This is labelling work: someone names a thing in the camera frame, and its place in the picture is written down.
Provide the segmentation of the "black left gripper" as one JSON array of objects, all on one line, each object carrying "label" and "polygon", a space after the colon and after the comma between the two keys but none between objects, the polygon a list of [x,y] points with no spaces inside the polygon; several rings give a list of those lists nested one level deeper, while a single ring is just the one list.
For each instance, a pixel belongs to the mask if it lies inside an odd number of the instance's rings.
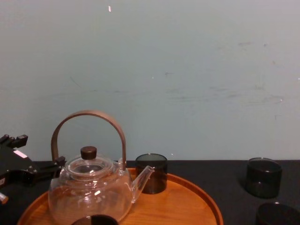
[{"label": "black left gripper", "polygon": [[65,166],[65,157],[58,157],[54,161],[33,161],[24,153],[13,148],[26,145],[27,135],[17,137],[7,134],[0,138],[0,187],[12,183],[33,184],[42,180],[58,178]]}]

